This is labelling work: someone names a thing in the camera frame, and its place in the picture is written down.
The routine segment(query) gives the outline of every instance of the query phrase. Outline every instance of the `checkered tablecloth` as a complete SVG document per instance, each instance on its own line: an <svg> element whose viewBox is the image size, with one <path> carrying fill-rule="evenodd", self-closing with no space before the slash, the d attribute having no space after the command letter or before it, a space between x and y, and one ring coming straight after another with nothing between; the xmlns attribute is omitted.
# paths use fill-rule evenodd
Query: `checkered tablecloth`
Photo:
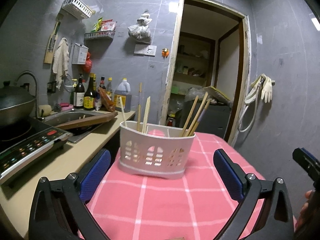
<svg viewBox="0 0 320 240"><path fill-rule="evenodd" d="M124 173L118 168L118 153L87 207L112 240L213 239L238 205L213 166L213 153L219 148L246 173L263 179L223 139L196 133L182 179ZM261 205L259 200L242 237L251 231Z"/></svg>

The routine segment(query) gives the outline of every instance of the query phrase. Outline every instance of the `stainless steel sink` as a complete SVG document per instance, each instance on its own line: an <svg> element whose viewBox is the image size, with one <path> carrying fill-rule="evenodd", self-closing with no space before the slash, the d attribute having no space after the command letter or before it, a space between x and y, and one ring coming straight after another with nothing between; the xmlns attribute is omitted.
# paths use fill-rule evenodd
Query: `stainless steel sink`
<svg viewBox="0 0 320 240"><path fill-rule="evenodd" d="M101 115L102 113L98 112L91 112L81 109L70 109L66 110L60 113L56 113L53 115L50 115L44 119L44 123L52 126L56 126L58 124L62 124L65 122L70 122L73 120L82 119L85 117L95 116L95 115ZM85 127L79 127L75 129L68 130L69 132L73 133L73 136L69 137L68 141L72 143L77 143L84 137L86 137L89 133L91 133L93 130L98 128L101 124L96 124L92 126L85 126Z"/></svg>

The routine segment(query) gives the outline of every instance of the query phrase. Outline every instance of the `hand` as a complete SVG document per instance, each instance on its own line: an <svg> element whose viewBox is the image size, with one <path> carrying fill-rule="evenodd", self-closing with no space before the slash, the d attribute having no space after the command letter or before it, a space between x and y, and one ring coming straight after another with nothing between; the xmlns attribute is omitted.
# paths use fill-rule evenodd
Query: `hand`
<svg viewBox="0 0 320 240"><path fill-rule="evenodd" d="M312 190L309 190L308 192L305 193L305 197L306 197L307 200L309 200L311 193L312 193ZM297 221L297 223L296 223L296 229L299 228L301 225L303 225L304 221L303 221L303 218L302 218L302 217L303 217L304 212L305 212L306 209L308 208L308 205L309 205L309 203L306 202L306 203L304 203L304 205L302 206L301 211L300 211L299 219L298 219L298 221Z"/></svg>

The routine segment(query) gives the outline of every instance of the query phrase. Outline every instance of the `countertop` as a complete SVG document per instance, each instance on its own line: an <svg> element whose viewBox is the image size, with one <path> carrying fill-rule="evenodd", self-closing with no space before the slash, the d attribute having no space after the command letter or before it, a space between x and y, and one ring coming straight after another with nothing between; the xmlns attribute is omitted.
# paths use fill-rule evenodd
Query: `countertop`
<svg viewBox="0 0 320 240"><path fill-rule="evenodd" d="M134 111L130 111L125 113L125 117L128 120L134 114ZM63 149L35 163L16 179L13 188L0 186L0 205L21 236L25 239L28 237L30 208L39 178L64 179L69 173L78 172L114 136L122 121L122 114L118 112L116 118L101 125L78 143L67 142Z"/></svg>

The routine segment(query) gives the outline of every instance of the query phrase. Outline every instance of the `red plastic bag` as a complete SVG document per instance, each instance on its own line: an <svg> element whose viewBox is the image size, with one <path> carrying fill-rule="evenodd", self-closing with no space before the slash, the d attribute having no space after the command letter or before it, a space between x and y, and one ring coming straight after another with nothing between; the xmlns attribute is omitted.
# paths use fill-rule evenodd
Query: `red plastic bag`
<svg viewBox="0 0 320 240"><path fill-rule="evenodd" d="M90 73L91 68L92 68L92 60L90 59L90 52L87 53L87 59L85 61L85 65L82 65L82 69L86 73Z"/></svg>

